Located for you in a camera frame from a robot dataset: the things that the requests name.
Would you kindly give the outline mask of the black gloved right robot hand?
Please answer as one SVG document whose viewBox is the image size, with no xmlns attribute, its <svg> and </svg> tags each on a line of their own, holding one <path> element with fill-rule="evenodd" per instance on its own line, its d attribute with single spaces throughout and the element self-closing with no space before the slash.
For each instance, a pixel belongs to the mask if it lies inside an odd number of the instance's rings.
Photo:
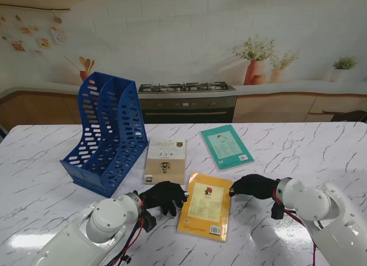
<svg viewBox="0 0 367 266">
<path fill-rule="evenodd" d="M 272 198 L 280 179 L 270 179 L 259 174 L 248 174 L 233 183 L 229 196 L 251 195 L 259 200 Z"/>
</svg>

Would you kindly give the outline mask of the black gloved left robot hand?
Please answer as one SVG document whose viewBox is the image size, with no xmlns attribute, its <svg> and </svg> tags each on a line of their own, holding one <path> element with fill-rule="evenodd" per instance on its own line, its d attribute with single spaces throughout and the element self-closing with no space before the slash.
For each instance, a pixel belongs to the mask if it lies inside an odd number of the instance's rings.
<svg viewBox="0 0 367 266">
<path fill-rule="evenodd" d="M 180 184 L 163 181 L 140 193 L 145 209 L 160 207 L 163 215 L 168 213 L 175 217 L 177 208 L 182 208 L 188 200 Z"/>
</svg>

